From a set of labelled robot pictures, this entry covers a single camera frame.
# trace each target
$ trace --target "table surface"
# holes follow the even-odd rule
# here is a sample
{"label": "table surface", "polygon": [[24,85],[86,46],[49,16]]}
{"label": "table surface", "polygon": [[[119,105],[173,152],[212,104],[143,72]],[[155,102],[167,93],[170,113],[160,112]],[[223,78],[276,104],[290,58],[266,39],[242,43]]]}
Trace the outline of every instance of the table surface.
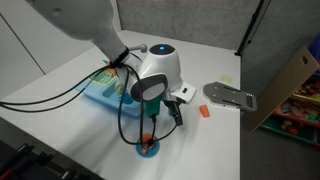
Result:
{"label": "table surface", "polygon": [[[121,31],[119,36],[127,46],[172,45],[180,57],[183,80],[197,88],[192,102],[181,105],[184,125],[160,142],[155,157],[140,157],[134,146],[121,140],[116,113],[84,95],[54,111],[25,114],[0,109],[0,116],[108,180],[240,179],[240,112],[212,105],[202,95],[202,87],[215,81],[240,88],[240,58],[232,50],[136,32]],[[28,102],[52,97],[102,67],[103,59],[106,57],[94,47],[4,100]],[[20,108],[51,107],[76,93],[45,105]],[[208,105],[210,118],[201,117],[202,104]],[[126,116],[122,121],[127,139],[136,141],[139,121]],[[162,106],[156,136],[167,134],[173,125]],[[152,127],[151,120],[145,120],[144,132],[150,133]]]}

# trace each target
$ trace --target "small orange block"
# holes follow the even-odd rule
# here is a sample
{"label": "small orange block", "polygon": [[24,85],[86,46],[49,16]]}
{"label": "small orange block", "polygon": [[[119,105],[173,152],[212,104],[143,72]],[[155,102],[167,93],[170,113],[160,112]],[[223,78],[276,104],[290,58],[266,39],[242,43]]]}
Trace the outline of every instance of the small orange block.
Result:
{"label": "small orange block", "polygon": [[107,71],[109,73],[111,73],[112,75],[117,76],[117,72],[115,69],[108,68]]}
{"label": "small orange block", "polygon": [[201,105],[201,106],[199,107],[199,110],[200,110],[201,115],[202,115],[204,118],[210,117],[210,113],[209,113],[209,110],[208,110],[207,105]]}
{"label": "small orange block", "polygon": [[[143,143],[147,143],[151,138],[152,138],[152,135],[151,135],[151,134],[144,134],[144,135],[142,136],[142,142],[143,142]],[[149,151],[150,149],[152,149],[152,148],[153,148],[153,146],[150,146],[150,147],[147,148],[147,145],[146,145],[145,147],[142,148],[141,153],[142,153],[142,154],[147,154],[148,151]]]}
{"label": "small orange block", "polygon": [[276,113],[280,114],[281,113],[281,108],[277,107],[277,109],[275,110]]}

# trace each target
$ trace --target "white panel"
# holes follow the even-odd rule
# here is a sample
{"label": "white panel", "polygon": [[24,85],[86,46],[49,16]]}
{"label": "white panel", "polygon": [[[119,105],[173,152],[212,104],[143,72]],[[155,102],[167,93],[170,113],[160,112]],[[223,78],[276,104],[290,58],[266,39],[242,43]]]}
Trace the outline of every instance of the white panel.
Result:
{"label": "white panel", "polygon": [[0,17],[0,99],[42,75],[40,68]]}
{"label": "white panel", "polygon": [[0,12],[46,73],[93,47],[62,33],[24,0],[0,0]]}

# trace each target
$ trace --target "black cable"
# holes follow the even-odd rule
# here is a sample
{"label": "black cable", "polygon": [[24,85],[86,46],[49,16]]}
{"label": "black cable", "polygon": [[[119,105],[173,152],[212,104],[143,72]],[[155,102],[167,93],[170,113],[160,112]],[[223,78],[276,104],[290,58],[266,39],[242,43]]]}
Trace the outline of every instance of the black cable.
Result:
{"label": "black cable", "polygon": [[262,14],[262,16],[261,16],[261,19],[260,19],[260,21],[259,21],[259,23],[258,23],[258,25],[257,25],[257,28],[256,28],[255,31],[253,32],[250,40],[248,41],[249,44],[252,42],[252,39],[253,39],[254,35],[255,35],[256,32],[258,31],[259,26],[260,26],[260,24],[261,24],[261,22],[262,22],[262,20],[263,20],[264,15],[266,14],[266,12],[267,12],[267,10],[268,10],[268,8],[269,8],[269,5],[270,5],[271,1],[272,1],[272,0],[270,0],[270,1],[268,2],[267,7],[266,7],[266,9],[264,10],[264,12],[263,12],[263,14]]}
{"label": "black cable", "polygon": [[256,11],[253,13],[253,15],[251,17],[251,21],[250,21],[250,23],[249,23],[249,25],[247,27],[247,30],[246,30],[246,32],[245,32],[245,34],[244,34],[244,36],[243,36],[243,38],[241,40],[240,46],[239,46],[237,52],[234,53],[236,56],[242,56],[243,47],[247,43],[248,37],[249,37],[249,35],[250,35],[250,33],[251,33],[251,31],[252,31],[252,29],[253,29],[256,21],[257,21],[257,19],[258,19],[258,16],[260,14],[260,11],[261,11],[261,8],[262,8],[262,6],[264,4],[264,1],[265,0],[260,0],[258,6],[256,8]]}
{"label": "black cable", "polygon": [[13,28],[11,27],[11,25],[9,24],[9,22],[7,21],[6,18],[4,18],[4,16],[0,13],[0,17],[3,19],[3,21],[6,23],[6,25],[8,26],[8,28],[11,30],[11,32],[13,33],[13,35],[17,38],[17,40],[20,42],[20,44],[22,45],[22,47],[26,50],[26,52],[28,53],[28,55],[31,57],[31,59],[34,61],[34,63],[36,63],[36,65],[38,66],[38,68],[41,70],[41,72],[46,75],[46,73],[44,72],[44,70],[42,69],[42,67],[39,65],[39,63],[36,61],[36,59],[33,57],[33,55],[30,53],[29,49],[26,47],[26,45],[22,42],[22,40],[20,39],[20,37],[17,35],[17,33],[13,30]]}
{"label": "black cable", "polygon": [[120,102],[119,102],[119,109],[118,109],[118,129],[119,129],[119,133],[120,133],[120,137],[121,139],[127,143],[127,144],[130,144],[130,145],[139,145],[140,143],[136,143],[136,142],[130,142],[128,141],[124,135],[123,135],[123,132],[122,132],[122,127],[121,127],[121,113],[122,113],[122,104],[123,104],[123,99],[124,99],[124,94],[125,94],[125,91],[127,89],[127,86],[128,86],[128,81],[129,81],[129,69],[128,68],[125,68],[127,70],[127,76],[126,76],[126,81],[124,83],[124,90],[122,92],[122,95],[120,97]]}
{"label": "black cable", "polygon": [[77,86],[79,86],[81,83],[83,83],[84,81],[86,81],[88,78],[90,78],[92,75],[96,74],[97,72],[100,72],[102,70],[105,70],[105,69],[108,69],[109,66],[105,66],[105,67],[102,67],[96,71],[94,71],[93,73],[91,73],[90,75],[88,75],[87,77],[85,77],[84,79],[82,79],[79,83],[77,83],[75,86],[73,86],[72,88],[70,88],[69,90],[57,95],[57,96],[54,96],[54,97],[51,97],[51,98],[48,98],[48,99],[45,99],[45,100],[41,100],[41,101],[35,101],[35,102],[27,102],[27,103],[12,103],[12,102],[4,102],[4,101],[0,101],[0,105],[10,105],[10,106],[27,106],[27,105],[34,105],[34,104],[40,104],[40,103],[44,103],[44,102],[48,102],[48,101],[51,101],[51,100],[54,100],[54,99],[57,99],[61,96],[64,96],[65,94],[71,92],[73,89],[75,89]]}
{"label": "black cable", "polygon": [[143,93],[142,93],[142,84],[140,77],[136,70],[134,70],[131,66],[124,64],[124,67],[129,68],[136,76],[138,85],[139,85],[139,95],[140,95],[140,145],[143,147],[142,137],[143,137],[143,116],[144,116],[144,101],[143,101]]}
{"label": "black cable", "polygon": [[159,138],[159,139],[155,139],[154,141],[155,141],[155,142],[156,142],[156,141],[161,141],[161,140],[167,138],[170,134],[173,133],[173,131],[176,129],[176,127],[177,127],[177,125],[175,125],[168,134],[164,135],[163,137],[161,137],[161,138]]}
{"label": "black cable", "polygon": [[263,18],[264,18],[264,15],[266,14],[266,12],[267,12],[267,10],[268,10],[268,8],[269,8],[269,5],[270,5],[271,1],[272,1],[272,0],[270,0],[270,1],[268,2],[267,6],[266,6],[266,8],[265,8],[265,10],[264,10],[261,18],[260,18],[260,21],[259,21],[257,27],[255,28],[252,36],[251,36],[250,38],[248,38],[249,40],[246,42],[246,45],[245,45],[245,47],[242,49],[242,52],[244,52],[244,50],[248,47],[248,45],[251,44],[252,39],[253,39],[253,37],[256,35],[256,33],[257,33],[257,31],[258,31],[258,29],[259,29],[259,27],[260,27],[260,24],[261,24],[261,22],[262,22],[262,20],[263,20]]}
{"label": "black cable", "polygon": [[143,61],[139,58],[139,56],[137,56],[136,54],[134,54],[134,53],[132,53],[132,52],[130,52],[130,54],[132,54],[134,57],[136,57],[136,58],[139,59],[141,62],[143,62]]}
{"label": "black cable", "polygon": [[[94,78],[99,75],[101,72],[103,72],[104,69],[99,69],[98,73],[94,76]],[[71,101],[73,101],[75,98],[77,98],[90,84],[91,82],[94,80],[94,78],[92,78],[84,88],[81,89],[81,91],[79,93],[77,93],[74,97],[72,97],[71,99],[69,99],[68,101],[58,105],[58,106],[55,106],[55,107],[52,107],[52,108],[48,108],[48,109],[41,109],[41,110],[23,110],[23,109],[16,109],[16,108],[12,108],[12,107],[8,107],[4,104],[0,104],[1,107],[5,108],[5,109],[8,109],[8,110],[12,110],[12,111],[17,111],[17,112],[23,112],[23,113],[40,113],[40,112],[45,112],[45,111],[51,111],[51,110],[54,110],[54,109],[57,109],[57,108],[60,108],[68,103],[70,103]]]}
{"label": "black cable", "polygon": [[154,139],[154,134],[156,133],[156,126],[157,126],[157,117],[155,115],[151,116],[152,122],[153,122],[153,130],[152,130],[152,136],[151,139]]}

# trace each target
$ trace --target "floor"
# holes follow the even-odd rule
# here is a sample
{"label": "floor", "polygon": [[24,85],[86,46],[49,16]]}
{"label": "floor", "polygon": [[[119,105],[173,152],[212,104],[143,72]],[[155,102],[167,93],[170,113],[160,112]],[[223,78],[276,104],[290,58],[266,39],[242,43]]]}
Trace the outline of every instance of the floor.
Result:
{"label": "floor", "polygon": [[[17,148],[27,142],[36,151],[51,152],[65,167],[72,162],[0,118],[0,139]],[[241,180],[319,180],[320,149],[278,134],[241,127]]]}

